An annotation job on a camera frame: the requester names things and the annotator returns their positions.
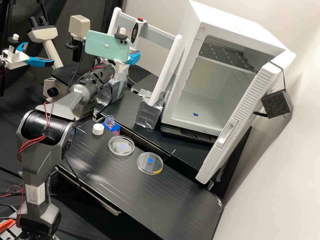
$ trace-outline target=sticker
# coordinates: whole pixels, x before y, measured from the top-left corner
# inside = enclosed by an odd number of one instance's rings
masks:
[[[40,205],[46,197],[44,183],[42,183],[39,187],[34,187],[26,184],[26,196],[27,202]]]

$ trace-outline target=microscope focus knob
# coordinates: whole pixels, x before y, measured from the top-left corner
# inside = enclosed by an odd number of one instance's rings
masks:
[[[12,38],[13,38],[13,40],[17,41],[19,39],[19,35],[18,34],[14,34]]]
[[[47,90],[47,94],[49,95],[49,97],[55,97],[59,94],[59,91],[57,88],[52,87]]]

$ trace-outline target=mini fridge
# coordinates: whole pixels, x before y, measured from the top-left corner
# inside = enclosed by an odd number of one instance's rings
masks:
[[[177,67],[166,84],[155,87],[165,93],[161,122],[218,136],[196,177],[207,183],[295,54],[259,24],[194,1],[178,33]]]

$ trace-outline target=fridge door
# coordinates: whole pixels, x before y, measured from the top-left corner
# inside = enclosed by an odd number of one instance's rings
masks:
[[[282,67],[284,71],[295,58],[295,54],[285,50],[271,61]],[[281,70],[271,63],[266,63],[254,77],[247,91],[238,103],[236,109],[224,126],[218,139],[204,160],[196,179],[206,184],[212,176],[223,166],[228,157],[239,143],[251,122],[256,117],[254,111],[262,107],[260,99],[266,95],[280,75]]]

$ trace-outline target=petri dish lid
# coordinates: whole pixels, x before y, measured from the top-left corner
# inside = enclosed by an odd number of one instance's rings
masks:
[[[152,152],[140,154],[137,159],[138,168],[147,174],[158,174],[163,169],[163,161],[161,157]]]
[[[108,142],[109,149],[117,156],[128,156],[134,151],[134,142],[127,136],[117,135]]]

